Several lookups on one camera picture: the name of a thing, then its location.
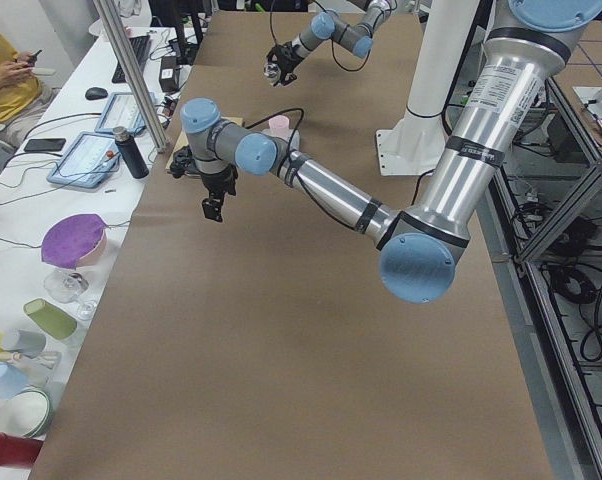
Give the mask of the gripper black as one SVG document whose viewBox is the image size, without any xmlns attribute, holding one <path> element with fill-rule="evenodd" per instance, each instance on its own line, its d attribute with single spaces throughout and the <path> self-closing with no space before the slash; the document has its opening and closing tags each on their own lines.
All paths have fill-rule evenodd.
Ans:
<svg viewBox="0 0 602 480">
<path fill-rule="evenodd" d="M 293 45 L 291 42 L 275 44 L 268 52 L 267 59 L 275 60 L 280 67 L 280 80 L 276 86 L 287 86 L 294 82 L 297 79 L 295 69 L 304 60 L 297 52 L 297 45 Z"/>
<path fill-rule="evenodd" d="M 183 176 L 198 178 L 207 189 L 202 200 L 204 217 L 222 222 L 222 207 L 226 195 L 236 195 L 237 168 L 217 159 L 197 159 L 189 147 L 182 147 L 172 154 L 168 172 L 176 179 Z"/>
</svg>

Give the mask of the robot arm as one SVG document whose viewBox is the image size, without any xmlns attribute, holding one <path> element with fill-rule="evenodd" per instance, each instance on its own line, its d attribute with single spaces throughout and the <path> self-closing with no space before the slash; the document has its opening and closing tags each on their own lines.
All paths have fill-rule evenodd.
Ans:
<svg viewBox="0 0 602 480">
<path fill-rule="evenodd" d="M 503 163 L 543 83 L 567 64 L 601 1 L 501 1 L 485 47 L 487 62 L 448 138 L 421 200 L 394 211 L 347 183 L 283 139 L 222 118 L 207 98 L 181 108 L 189 162 L 219 220 L 240 172 L 274 174 L 304 192 L 328 216 L 373 239 L 385 287 L 412 303 L 441 297 L 469 240 L 468 222 Z"/>
<path fill-rule="evenodd" d="M 397 1 L 364 1 L 360 9 L 363 17 L 350 24 L 339 13 L 326 9 L 316 1 L 319 12 L 293 39 L 280 43 L 274 33 L 270 7 L 269 22 L 273 46 L 266 55 L 263 74 L 273 87 L 287 86 L 297 79 L 295 69 L 325 42 L 330 42 L 332 59 L 346 72 L 362 70 L 370 56 L 374 35 L 381 25 L 397 10 Z M 338 45 L 362 63 L 354 68 L 344 66 L 336 57 L 334 47 Z"/>
</svg>

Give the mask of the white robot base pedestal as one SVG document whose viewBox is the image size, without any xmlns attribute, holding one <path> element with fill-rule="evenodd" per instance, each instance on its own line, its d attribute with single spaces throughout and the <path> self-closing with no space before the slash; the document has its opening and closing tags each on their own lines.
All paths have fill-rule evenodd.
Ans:
<svg viewBox="0 0 602 480">
<path fill-rule="evenodd" d="M 431 3 L 405 114 L 392 129 L 376 132 L 382 175 L 418 176 L 437 166 L 447 140 L 444 109 L 462 54 L 491 11 L 490 1 Z"/>
</svg>

